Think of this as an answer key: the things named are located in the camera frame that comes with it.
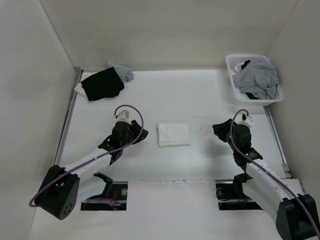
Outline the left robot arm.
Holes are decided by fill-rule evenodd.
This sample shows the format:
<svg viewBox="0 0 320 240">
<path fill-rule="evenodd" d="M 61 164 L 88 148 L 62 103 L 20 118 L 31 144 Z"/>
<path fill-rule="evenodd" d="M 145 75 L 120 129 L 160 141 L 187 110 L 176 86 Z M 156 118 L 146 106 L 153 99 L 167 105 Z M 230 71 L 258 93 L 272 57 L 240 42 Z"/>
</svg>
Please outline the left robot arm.
<svg viewBox="0 0 320 240">
<path fill-rule="evenodd" d="M 81 183 L 93 176 L 104 178 L 99 170 L 115 163 L 125 148 L 145 140 L 148 134 L 136 120 L 116 122 L 111 134 L 88 156 L 67 166 L 53 165 L 29 205 L 64 220 L 75 207 Z"/>
</svg>

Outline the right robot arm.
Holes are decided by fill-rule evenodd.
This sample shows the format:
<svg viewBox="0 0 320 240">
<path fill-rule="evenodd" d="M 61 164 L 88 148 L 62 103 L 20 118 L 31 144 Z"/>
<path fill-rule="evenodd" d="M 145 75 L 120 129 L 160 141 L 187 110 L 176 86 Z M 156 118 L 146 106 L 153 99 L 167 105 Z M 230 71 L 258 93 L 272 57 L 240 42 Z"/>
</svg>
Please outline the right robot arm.
<svg viewBox="0 0 320 240">
<path fill-rule="evenodd" d="M 275 175 L 263 156 L 252 147 L 252 135 L 245 124 L 231 119 L 212 126 L 213 133 L 233 151 L 233 159 L 243 173 L 231 183 L 216 183 L 216 197 L 236 210 L 241 200 L 253 200 L 274 221 L 283 240 L 306 240 L 320 236 L 315 200 L 309 194 L 291 190 Z"/>
</svg>

